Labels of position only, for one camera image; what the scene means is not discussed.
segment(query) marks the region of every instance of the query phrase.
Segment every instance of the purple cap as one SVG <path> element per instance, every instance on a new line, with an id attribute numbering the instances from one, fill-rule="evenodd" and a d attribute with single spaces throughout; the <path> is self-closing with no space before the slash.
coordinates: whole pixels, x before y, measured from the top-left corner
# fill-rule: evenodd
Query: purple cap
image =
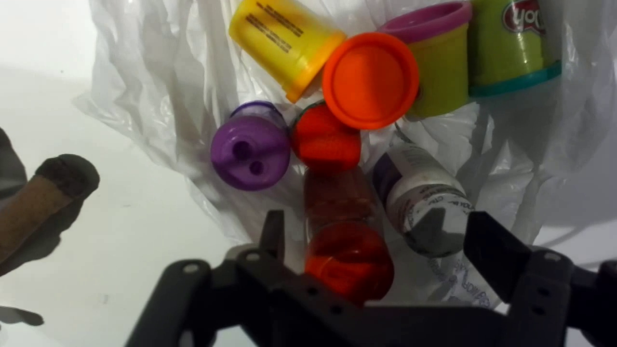
<path id="1" fill-rule="evenodd" d="M 286 131 L 263 118 L 236 118 L 222 125 L 211 149 L 216 174 L 236 189 L 261 191 L 278 183 L 290 166 Z"/>
<path id="2" fill-rule="evenodd" d="M 272 120 L 278 125 L 286 127 L 286 120 L 284 120 L 282 112 L 278 112 L 278 108 L 272 102 L 263 102 L 263 100 L 247 102 L 247 104 L 236 108 L 230 114 L 230 120 L 232 118 L 247 118 L 247 116 L 249 118 L 266 118 L 266 120 Z"/>
<path id="3" fill-rule="evenodd" d="M 473 17 L 469 2 L 446 2 L 405 14 L 388 21 L 380 31 L 405 42 L 419 42 L 453 31 Z"/>

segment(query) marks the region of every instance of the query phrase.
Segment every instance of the red lid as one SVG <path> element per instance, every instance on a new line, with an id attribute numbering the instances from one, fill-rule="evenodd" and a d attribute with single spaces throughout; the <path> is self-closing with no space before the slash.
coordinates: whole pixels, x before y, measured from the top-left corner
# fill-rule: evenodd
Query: red lid
<path id="1" fill-rule="evenodd" d="M 307 108 L 297 120 L 292 147 L 317 172 L 346 172 L 361 162 L 361 131 L 338 122 L 324 102 Z"/>
<path id="2" fill-rule="evenodd" d="M 382 235 L 351 222 L 315 235 L 305 270 L 355 305 L 382 299 L 394 282 L 394 264 Z"/>
<path id="3" fill-rule="evenodd" d="M 384 33 L 344 42 L 324 69 L 326 104 L 340 122 L 380 129 L 398 122 L 419 93 L 419 68 L 409 46 Z"/>

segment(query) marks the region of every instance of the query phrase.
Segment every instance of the robotic hand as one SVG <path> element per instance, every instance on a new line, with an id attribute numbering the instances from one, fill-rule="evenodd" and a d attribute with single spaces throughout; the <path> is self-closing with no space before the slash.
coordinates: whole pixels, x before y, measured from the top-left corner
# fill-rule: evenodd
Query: robotic hand
<path id="1" fill-rule="evenodd" d="M 359 309 L 282 264 L 284 212 L 270 212 L 261 245 L 232 249 L 222 266 L 172 264 L 128 345 L 172 347 L 191 332 L 203 347 L 232 326 L 257 345 L 293 347 L 556 347 L 569 326 L 596 345 L 617 345 L 617 262 L 598 274 L 581 270 L 563 255 L 523 245 L 484 212 L 469 218 L 465 255 L 511 305 L 506 316 L 477 307 Z"/>

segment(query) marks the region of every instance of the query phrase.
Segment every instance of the cylindrical container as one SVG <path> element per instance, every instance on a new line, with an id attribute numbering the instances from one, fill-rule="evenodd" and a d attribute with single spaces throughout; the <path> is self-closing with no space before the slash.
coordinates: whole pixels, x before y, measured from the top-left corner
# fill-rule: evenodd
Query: cylindrical container
<path id="1" fill-rule="evenodd" d="M 469 100 L 469 2 L 446 2 L 388 21 L 380 31 L 405 41 L 423 75 L 415 118 L 448 114 Z"/>
<path id="2" fill-rule="evenodd" d="M 419 66 L 400 39 L 365 33 L 346 41 L 324 69 L 324 96 L 332 114 L 355 129 L 392 125 L 417 98 Z"/>
<path id="3" fill-rule="evenodd" d="M 394 264 L 382 239 L 378 201 L 363 172 L 309 170 L 305 212 L 307 274 L 355 305 L 382 299 L 394 282 Z"/>
<path id="4" fill-rule="evenodd" d="M 292 147 L 284 116 L 270 102 L 249 102 L 232 112 L 211 147 L 216 174 L 241 191 L 276 185 L 288 172 Z"/>
<path id="5" fill-rule="evenodd" d="M 374 166 L 373 183 L 407 245 L 430 258 L 463 249 L 471 202 L 461 183 L 425 149 L 407 143 Z"/>
<path id="6" fill-rule="evenodd" d="M 230 23 L 232 39 L 299 100 L 346 41 L 332 23 L 295 0 L 243 0 Z"/>
<path id="7" fill-rule="evenodd" d="M 538 0 L 544 29 L 544 60 L 554 73 L 561 73 L 563 0 Z"/>
<path id="8" fill-rule="evenodd" d="M 336 174 L 359 168 L 361 131 L 334 118 L 320 102 L 309 106 L 292 127 L 292 147 L 313 172 Z"/>
<path id="9" fill-rule="evenodd" d="M 560 73 L 544 56 L 538 0 L 473 0 L 473 6 L 473 95 L 519 91 Z"/>

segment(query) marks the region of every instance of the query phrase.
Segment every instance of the white plastic bag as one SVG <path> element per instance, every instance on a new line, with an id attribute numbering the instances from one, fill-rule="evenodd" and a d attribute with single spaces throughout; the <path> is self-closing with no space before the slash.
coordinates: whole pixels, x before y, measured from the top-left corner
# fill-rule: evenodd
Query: white plastic bag
<path id="1" fill-rule="evenodd" d="M 388 17 L 442 0 L 303 0 L 349 35 Z M 288 122 L 278 85 L 228 37 L 239 0 L 91 0 L 99 52 L 89 106 L 99 120 L 135 139 L 155 160 L 195 183 L 201 206 L 243 243 L 257 239 L 268 208 L 288 212 L 290 247 L 303 258 L 301 164 L 265 193 L 224 185 L 209 164 L 212 133 L 249 100 L 272 100 Z M 392 141 L 413 139 L 455 174 L 479 210 L 488 210 L 523 241 L 538 231 L 542 187 L 587 164 L 617 112 L 617 2 L 540 0 L 550 17 L 550 44 L 561 50 L 563 75 L 506 96 L 471 102 L 426 122 L 400 122 L 367 135 L 365 168 Z M 398 280 L 384 303 L 496 305 L 496 295 L 463 255 L 426 260 L 388 233 Z"/>

